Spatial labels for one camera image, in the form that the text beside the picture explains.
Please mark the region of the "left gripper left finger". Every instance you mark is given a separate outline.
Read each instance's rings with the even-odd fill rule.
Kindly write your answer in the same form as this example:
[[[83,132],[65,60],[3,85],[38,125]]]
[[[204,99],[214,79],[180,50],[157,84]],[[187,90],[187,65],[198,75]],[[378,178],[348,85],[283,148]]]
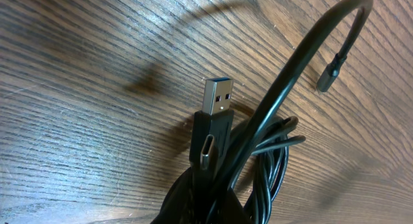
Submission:
[[[170,187],[159,214],[151,224],[195,224],[193,172],[186,169]]]

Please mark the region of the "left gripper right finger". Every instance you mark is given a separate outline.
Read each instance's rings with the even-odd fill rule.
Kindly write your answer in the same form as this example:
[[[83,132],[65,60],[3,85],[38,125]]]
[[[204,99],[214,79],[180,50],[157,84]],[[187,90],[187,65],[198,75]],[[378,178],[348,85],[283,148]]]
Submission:
[[[227,191],[222,203],[222,224],[251,224],[232,189]]]

